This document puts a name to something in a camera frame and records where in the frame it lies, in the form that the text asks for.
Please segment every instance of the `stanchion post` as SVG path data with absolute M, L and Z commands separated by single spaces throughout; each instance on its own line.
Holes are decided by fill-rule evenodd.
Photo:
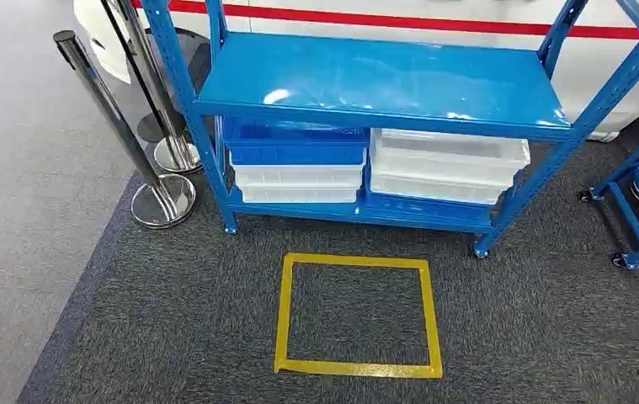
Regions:
M 54 41 L 145 180 L 131 202 L 131 212 L 136 220 L 148 227 L 165 228 L 187 218 L 195 202 L 194 185 L 177 174 L 156 174 L 76 34 L 71 30 L 59 31 L 54 34 Z
M 168 94 L 153 54 L 146 31 L 141 26 L 136 8 L 131 0 L 117 0 L 120 16 L 128 30 L 130 42 L 133 45 L 133 59 L 142 77 L 148 84 L 152 102 L 157 107 L 161 121 L 158 122 L 163 132 L 164 141 L 160 141 L 154 152 L 156 163 L 171 173 L 191 173 L 200 169 L 201 162 L 198 150 L 189 144 L 183 136 L 183 121 L 178 121 L 173 101 Z

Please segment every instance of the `cart wheel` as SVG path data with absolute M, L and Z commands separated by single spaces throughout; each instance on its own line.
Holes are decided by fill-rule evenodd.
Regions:
M 624 259 L 624 254 L 621 252 L 615 252 L 611 254 L 611 262 L 619 268 L 624 268 L 626 266 L 626 260 Z
M 594 198 L 592 197 L 591 191 L 579 191 L 579 200 L 581 202 L 592 202 Z

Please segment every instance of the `shelf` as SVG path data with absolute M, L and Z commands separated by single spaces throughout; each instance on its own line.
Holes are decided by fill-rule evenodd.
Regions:
M 532 50 L 231 33 L 195 100 L 204 114 L 562 140 Z
M 230 207 L 237 213 L 288 216 L 320 221 L 347 221 L 469 233 L 485 233 L 492 230 L 487 217 L 482 220 L 468 221 L 412 214 L 405 210 L 369 208 L 360 197 L 360 192 L 359 200 L 353 204 L 246 204 L 242 202 L 242 191 L 233 187 L 230 191 Z

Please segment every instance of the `dark gray carpet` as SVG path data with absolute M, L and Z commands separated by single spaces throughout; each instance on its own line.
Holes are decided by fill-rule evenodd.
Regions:
M 610 263 L 610 234 L 576 197 L 626 141 L 587 144 L 482 261 L 450 232 L 240 216 L 229 236 L 203 178 L 173 229 L 143 229 L 122 205 L 107 264 L 93 287 L 82 278 L 86 300 L 72 297 L 19 401 L 639 402 L 639 272 Z M 444 378 L 273 373 L 287 252 L 428 259 Z M 290 357 L 426 363 L 415 272 L 295 274 Z

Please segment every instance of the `stanchion base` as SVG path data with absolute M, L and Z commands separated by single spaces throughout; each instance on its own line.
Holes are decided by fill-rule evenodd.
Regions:
M 193 161 L 190 164 L 190 169 L 182 169 L 175 164 L 175 161 L 168 150 L 168 143 L 165 139 L 158 142 L 155 151 L 153 151 L 153 156 L 156 159 L 156 164 L 165 171 L 169 171 L 171 173 L 195 173 L 201 170 L 203 165 L 200 162 L 198 148 L 192 143 L 188 143 L 188 149 L 190 150 L 190 155 L 193 158 Z
M 177 174 L 158 176 L 175 204 L 176 214 L 168 217 L 152 189 L 143 184 L 133 195 L 130 211 L 142 225 L 152 229 L 164 229 L 177 225 L 190 216 L 195 203 L 195 186 L 189 179 Z
M 163 140 L 163 133 L 158 125 L 158 120 L 153 114 L 148 114 L 141 118 L 136 127 L 136 134 L 144 141 L 156 143 Z

